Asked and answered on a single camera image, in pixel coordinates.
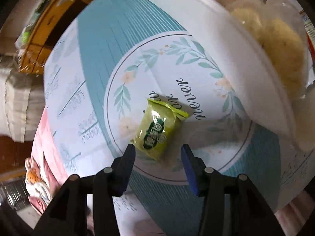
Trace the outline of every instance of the beige cloth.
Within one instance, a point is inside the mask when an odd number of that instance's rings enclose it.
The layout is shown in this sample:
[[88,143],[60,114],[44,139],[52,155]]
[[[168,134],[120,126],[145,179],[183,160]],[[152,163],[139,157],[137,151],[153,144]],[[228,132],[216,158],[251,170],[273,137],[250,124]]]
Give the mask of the beige cloth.
[[45,107],[43,76],[19,73],[12,57],[0,62],[0,135],[32,141]]

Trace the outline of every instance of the green snack package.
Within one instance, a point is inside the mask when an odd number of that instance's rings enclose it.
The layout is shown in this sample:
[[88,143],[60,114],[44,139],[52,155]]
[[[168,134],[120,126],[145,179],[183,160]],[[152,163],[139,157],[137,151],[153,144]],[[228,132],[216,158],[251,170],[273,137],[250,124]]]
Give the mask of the green snack package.
[[173,130],[188,116],[187,112],[178,110],[166,102],[148,98],[148,106],[137,135],[131,143],[152,159],[159,160]]

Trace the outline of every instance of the dark green logo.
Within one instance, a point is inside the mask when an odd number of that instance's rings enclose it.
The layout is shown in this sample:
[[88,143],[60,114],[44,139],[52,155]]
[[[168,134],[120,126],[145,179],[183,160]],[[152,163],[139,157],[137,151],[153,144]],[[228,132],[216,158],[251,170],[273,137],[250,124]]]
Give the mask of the dark green logo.
[[163,133],[164,122],[161,119],[157,119],[155,122],[151,122],[148,130],[146,131],[143,139],[143,147],[147,150],[155,147],[157,143],[163,143],[166,140],[166,136]]

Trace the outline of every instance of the round table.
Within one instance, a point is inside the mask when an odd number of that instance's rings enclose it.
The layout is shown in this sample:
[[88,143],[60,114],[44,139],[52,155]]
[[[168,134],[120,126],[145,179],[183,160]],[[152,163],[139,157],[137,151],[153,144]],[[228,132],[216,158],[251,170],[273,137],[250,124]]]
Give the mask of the round table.
[[122,155],[146,98],[191,115],[163,162],[137,151],[130,189],[114,199],[122,235],[197,234],[203,199],[187,185],[179,158],[186,142],[221,173],[247,174],[273,210],[315,175],[314,152],[297,152],[251,121],[208,52],[148,0],[94,0],[47,60],[48,119],[69,175],[95,174]]

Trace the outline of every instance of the silver screw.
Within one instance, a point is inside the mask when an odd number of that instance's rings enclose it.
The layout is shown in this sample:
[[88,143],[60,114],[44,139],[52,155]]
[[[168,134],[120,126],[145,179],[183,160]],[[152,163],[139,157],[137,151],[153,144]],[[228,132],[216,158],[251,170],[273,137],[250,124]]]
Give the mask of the silver screw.
[[248,177],[245,174],[240,174],[238,178],[242,181],[246,181]]
[[71,176],[69,177],[69,179],[70,179],[71,181],[76,181],[78,178],[79,178],[78,175],[71,175]]
[[211,168],[211,167],[205,167],[205,168],[204,168],[204,172],[206,172],[206,173],[208,173],[208,174],[213,173],[213,171],[214,171],[214,169]]
[[111,167],[106,167],[103,169],[104,173],[109,174],[113,172],[113,169]]

